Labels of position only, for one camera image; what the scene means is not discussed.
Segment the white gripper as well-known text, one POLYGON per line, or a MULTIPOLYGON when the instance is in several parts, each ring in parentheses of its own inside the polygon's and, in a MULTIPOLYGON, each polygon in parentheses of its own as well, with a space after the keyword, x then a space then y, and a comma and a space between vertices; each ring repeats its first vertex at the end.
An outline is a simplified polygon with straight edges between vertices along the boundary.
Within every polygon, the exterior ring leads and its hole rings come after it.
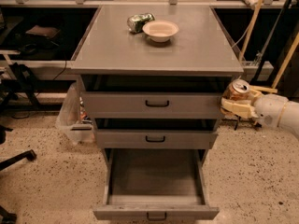
POLYGON ((286 97, 266 94, 261 91, 250 89, 249 100, 221 99, 221 107, 241 118, 257 118, 256 121, 271 128, 278 126, 282 109, 289 100, 286 97))

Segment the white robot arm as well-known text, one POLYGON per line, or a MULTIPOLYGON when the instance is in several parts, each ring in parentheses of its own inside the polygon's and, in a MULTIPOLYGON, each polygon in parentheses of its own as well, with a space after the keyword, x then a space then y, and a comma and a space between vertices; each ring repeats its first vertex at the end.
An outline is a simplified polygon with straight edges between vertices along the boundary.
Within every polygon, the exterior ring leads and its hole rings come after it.
POLYGON ((221 98, 221 108, 268 128, 280 128, 299 139, 299 104, 276 94, 251 90, 246 98, 221 98))

